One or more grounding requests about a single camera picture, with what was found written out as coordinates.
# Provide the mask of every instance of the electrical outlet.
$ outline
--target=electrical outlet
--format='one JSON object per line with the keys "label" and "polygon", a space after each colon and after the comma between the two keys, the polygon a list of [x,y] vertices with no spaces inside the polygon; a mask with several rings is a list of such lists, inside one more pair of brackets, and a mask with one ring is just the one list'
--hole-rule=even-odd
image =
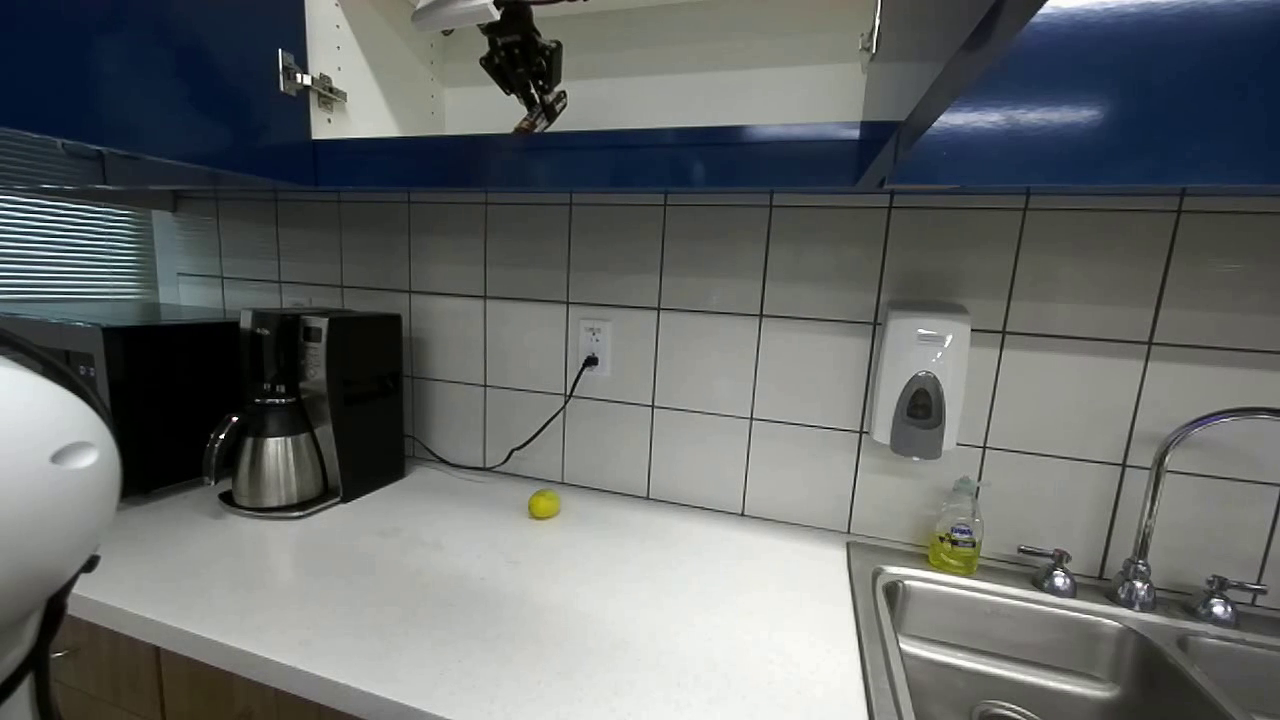
{"label": "electrical outlet", "polygon": [[612,324],[609,321],[579,321],[577,324],[577,359],[597,357],[600,365],[589,369],[589,375],[609,378],[612,375]]}

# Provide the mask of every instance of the coffee maker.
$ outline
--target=coffee maker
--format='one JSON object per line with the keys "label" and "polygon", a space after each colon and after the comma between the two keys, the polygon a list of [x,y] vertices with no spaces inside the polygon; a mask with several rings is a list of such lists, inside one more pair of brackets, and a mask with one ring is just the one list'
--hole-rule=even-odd
{"label": "coffee maker", "polygon": [[243,311],[240,339],[243,410],[205,461],[233,512],[315,514],[403,477],[400,317]]}

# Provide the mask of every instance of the window blinds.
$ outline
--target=window blinds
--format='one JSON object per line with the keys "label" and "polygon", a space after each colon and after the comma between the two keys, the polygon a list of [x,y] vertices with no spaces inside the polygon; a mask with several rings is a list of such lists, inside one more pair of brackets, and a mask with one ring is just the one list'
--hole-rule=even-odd
{"label": "window blinds", "polygon": [[59,301],[158,301],[150,210],[0,193],[0,302]]}

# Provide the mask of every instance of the kitchen counter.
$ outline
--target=kitchen counter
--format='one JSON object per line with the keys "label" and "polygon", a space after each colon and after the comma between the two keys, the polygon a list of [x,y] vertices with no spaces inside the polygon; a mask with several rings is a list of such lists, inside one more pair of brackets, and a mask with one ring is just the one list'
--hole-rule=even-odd
{"label": "kitchen counter", "polygon": [[865,720],[844,539],[421,468],[280,525],[129,503],[73,614],[354,714]]}

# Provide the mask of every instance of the power cord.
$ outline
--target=power cord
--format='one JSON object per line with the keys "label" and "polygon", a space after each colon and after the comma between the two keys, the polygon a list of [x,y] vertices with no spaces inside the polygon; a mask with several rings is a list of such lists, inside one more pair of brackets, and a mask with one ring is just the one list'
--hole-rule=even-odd
{"label": "power cord", "polygon": [[577,375],[573,375],[562,408],[558,408],[533,436],[524,436],[518,448],[507,448],[507,454],[496,461],[496,463],[457,463],[457,461],[450,461],[446,451],[437,451],[431,443],[426,443],[421,436],[403,436],[403,440],[418,443],[421,451],[430,451],[430,461],[437,461],[437,463],[446,463],[446,468],[457,468],[457,470],[499,470],[499,468],[507,468],[520,451],[528,451],[528,448],[567,410],[567,402],[577,399],[577,389],[586,382],[589,369],[597,369],[597,365],[600,365],[600,357],[586,357],[586,365],[577,369]]}

